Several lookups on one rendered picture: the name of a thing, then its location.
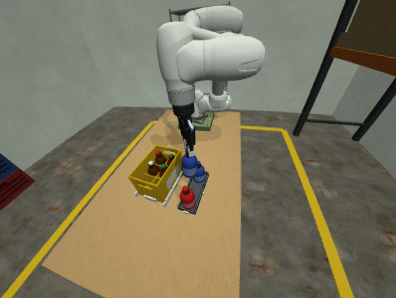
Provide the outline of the brown bottle with red cap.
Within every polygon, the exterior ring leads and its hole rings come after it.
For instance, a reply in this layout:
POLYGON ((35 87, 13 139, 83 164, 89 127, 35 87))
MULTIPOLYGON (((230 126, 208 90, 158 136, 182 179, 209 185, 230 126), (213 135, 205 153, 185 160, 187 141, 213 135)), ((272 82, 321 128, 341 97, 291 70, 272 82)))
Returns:
POLYGON ((162 153, 160 151, 156 152, 156 158, 155 158, 155 162, 158 165, 162 165, 165 164, 167 162, 167 159, 164 155, 162 155, 162 153))

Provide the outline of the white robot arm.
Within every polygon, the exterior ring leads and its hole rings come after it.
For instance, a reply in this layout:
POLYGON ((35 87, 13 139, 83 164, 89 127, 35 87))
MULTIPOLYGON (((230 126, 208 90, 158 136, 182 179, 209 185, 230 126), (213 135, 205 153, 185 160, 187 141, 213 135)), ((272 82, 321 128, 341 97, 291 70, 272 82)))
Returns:
POLYGON ((265 47, 258 39, 239 34, 242 27, 243 13, 222 5, 189 11, 182 22, 158 29, 158 62, 169 103, 184 107, 194 102, 193 123, 203 124, 206 112, 230 109, 232 100, 222 81, 250 78, 261 70, 265 47), (212 81, 209 95, 195 90, 194 82, 205 80, 212 81))

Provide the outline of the blue bottle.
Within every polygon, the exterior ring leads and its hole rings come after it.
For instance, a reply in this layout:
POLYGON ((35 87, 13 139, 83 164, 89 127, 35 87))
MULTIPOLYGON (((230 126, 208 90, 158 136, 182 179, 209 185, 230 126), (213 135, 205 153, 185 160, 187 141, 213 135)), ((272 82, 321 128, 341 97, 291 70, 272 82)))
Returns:
POLYGON ((194 178, 196 183, 202 183, 205 180, 205 169, 201 162, 197 160, 197 175, 194 178))
POLYGON ((193 178, 197 175, 197 157, 195 155, 189 157, 188 148, 182 157, 182 171, 186 178, 193 178))

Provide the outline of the brown bottle with white cap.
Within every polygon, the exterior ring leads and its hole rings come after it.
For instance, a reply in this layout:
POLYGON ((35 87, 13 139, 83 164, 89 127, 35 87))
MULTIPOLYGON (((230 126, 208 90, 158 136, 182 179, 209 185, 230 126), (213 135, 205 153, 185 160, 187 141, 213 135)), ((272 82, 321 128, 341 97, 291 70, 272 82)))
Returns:
POLYGON ((154 164, 153 161, 149 161, 149 167, 148 167, 148 173, 151 176, 155 176, 160 172, 160 167, 156 164, 154 164))

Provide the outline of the brown bottle with green cap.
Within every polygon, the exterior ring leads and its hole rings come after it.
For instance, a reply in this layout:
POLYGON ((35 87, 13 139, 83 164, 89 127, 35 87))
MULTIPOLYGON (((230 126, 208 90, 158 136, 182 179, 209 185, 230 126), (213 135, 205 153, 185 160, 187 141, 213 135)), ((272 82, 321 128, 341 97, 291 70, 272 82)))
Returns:
POLYGON ((167 166, 165 165, 165 164, 162 164, 161 165, 161 170, 160 170, 160 177, 162 177, 163 176, 163 174, 165 173, 165 171, 167 170, 167 166))
POLYGON ((169 159, 168 159, 168 161, 167 161, 167 164, 168 164, 168 167, 169 167, 169 165, 171 164, 171 162, 174 160, 174 155, 173 154, 169 154, 169 159))

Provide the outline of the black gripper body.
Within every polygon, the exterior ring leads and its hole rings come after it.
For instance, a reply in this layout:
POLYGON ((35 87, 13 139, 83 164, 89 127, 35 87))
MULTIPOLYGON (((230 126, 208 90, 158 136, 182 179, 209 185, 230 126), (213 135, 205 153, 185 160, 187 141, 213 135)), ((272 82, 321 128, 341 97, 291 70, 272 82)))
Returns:
POLYGON ((175 116, 181 117, 184 120, 185 128, 188 128, 188 120, 192 123, 191 115, 194 113, 194 102, 190 105, 184 107, 177 107, 172 105, 173 113, 175 116))

